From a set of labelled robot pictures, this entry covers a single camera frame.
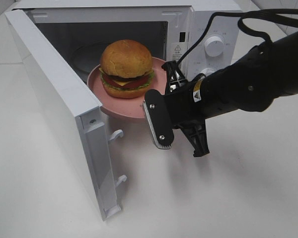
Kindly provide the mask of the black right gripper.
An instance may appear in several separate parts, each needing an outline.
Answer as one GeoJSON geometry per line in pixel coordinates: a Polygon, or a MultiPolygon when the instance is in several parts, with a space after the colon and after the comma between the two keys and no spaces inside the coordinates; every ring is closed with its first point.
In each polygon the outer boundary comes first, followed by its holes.
{"type": "Polygon", "coordinates": [[[198,75],[188,82],[178,63],[165,62],[161,67],[166,72],[164,102],[173,129],[181,129],[194,148],[193,157],[210,153],[207,142],[205,116],[201,112],[206,77],[198,75]]]}

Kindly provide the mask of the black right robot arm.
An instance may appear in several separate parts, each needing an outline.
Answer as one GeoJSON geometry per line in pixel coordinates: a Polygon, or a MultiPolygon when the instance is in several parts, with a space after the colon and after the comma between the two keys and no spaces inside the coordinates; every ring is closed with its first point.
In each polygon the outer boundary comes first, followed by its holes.
{"type": "Polygon", "coordinates": [[[262,112],[278,97],[298,94],[298,31],[275,41],[253,47],[234,64],[209,76],[193,80],[164,97],[167,112],[161,127],[168,144],[174,128],[192,132],[196,156],[207,153],[206,142],[198,136],[209,118],[235,110],[262,112]]]}

